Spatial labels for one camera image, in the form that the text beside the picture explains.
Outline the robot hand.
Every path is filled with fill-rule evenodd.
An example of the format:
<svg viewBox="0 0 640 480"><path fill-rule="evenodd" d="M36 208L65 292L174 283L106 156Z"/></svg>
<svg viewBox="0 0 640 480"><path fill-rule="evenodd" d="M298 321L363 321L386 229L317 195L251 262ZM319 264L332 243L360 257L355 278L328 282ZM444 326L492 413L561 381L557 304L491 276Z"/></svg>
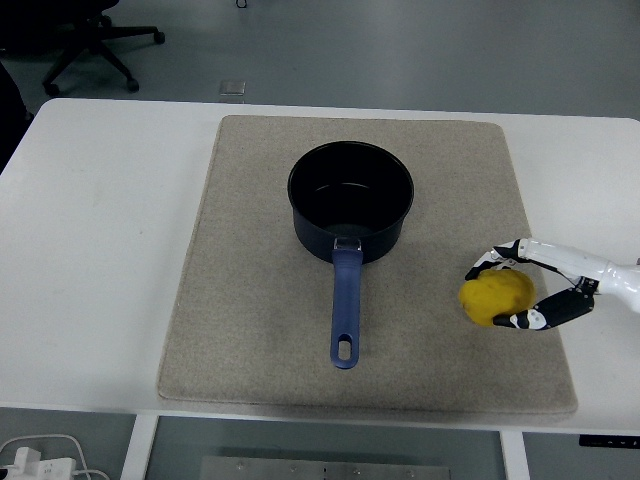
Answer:
<svg viewBox="0 0 640 480"><path fill-rule="evenodd" d="M532 280L515 269L532 263L563 276L570 286L536 299ZM639 311L639 267L621 266L573 247L521 238L493 247L465 276L459 302L481 326L547 330L590 313L598 294Z"/></svg>

